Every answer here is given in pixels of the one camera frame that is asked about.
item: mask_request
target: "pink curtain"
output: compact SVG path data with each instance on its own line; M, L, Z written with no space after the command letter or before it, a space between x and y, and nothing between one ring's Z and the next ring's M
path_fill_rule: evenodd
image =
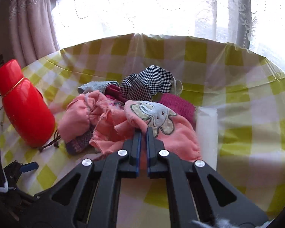
M50 0L11 0L10 33L21 68L59 50Z

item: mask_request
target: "gray fluffy fabric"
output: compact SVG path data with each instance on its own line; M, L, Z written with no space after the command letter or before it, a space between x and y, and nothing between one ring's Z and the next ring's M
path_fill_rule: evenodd
M266 223L262 224L261 226L255 227L255 228L266 228L272 221L267 221ZM200 228L239 228L238 226L233 226L229 223L229 220L227 219L216 219L215 226L210 226L207 224L204 224L199 221L193 220L192 223L199 225Z

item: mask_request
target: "sheer curtain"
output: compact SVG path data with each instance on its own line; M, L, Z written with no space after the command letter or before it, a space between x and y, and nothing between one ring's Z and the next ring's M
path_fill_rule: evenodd
M285 71L285 0L51 0L60 48L128 33L232 42Z

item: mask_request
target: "purple knit fabric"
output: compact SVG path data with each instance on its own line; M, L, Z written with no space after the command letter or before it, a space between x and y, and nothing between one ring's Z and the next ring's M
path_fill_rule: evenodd
M75 139L66 143L66 150L69 154L75 155L82 152L93 136L94 126L91 126L83 135L77 136Z
M171 93L164 93L161 96L159 103L170 108L175 113L185 117L191 123L193 128L195 128L195 121L194 121L195 107L193 104Z

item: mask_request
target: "red thermos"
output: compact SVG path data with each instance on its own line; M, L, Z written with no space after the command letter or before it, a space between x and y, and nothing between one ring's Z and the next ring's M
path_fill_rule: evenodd
M23 140L31 147L43 146L53 134L55 118L17 60L0 68L0 94L8 119Z

